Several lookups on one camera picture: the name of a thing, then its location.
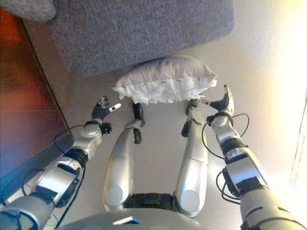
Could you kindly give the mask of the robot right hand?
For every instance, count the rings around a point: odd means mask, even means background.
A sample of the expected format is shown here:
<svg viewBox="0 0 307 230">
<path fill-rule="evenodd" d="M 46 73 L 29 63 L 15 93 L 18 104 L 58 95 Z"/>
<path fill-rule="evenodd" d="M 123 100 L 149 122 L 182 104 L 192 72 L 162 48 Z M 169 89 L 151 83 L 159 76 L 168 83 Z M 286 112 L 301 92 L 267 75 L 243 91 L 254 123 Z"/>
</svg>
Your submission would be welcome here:
<svg viewBox="0 0 307 230">
<path fill-rule="evenodd" d="M 218 112 L 225 112 L 231 116 L 234 114 L 234 98 L 228 85 L 226 84 L 224 85 L 224 95 L 221 100 L 208 101 L 206 99 L 202 99 L 201 102 L 212 107 Z"/>
</svg>

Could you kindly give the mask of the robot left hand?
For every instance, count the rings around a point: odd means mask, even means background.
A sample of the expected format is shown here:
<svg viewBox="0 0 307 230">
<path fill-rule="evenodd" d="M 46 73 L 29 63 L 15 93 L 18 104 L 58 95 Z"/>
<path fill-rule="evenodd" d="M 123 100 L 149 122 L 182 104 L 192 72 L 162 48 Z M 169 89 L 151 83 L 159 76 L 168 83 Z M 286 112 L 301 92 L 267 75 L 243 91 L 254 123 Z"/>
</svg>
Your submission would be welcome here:
<svg viewBox="0 0 307 230">
<path fill-rule="evenodd" d="M 98 100 L 95 107 L 92 110 L 91 118 L 92 120 L 100 120 L 102 122 L 108 115 L 112 112 L 118 110 L 121 107 L 121 103 L 117 103 L 110 106 L 109 99 L 105 95 Z"/>
</svg>

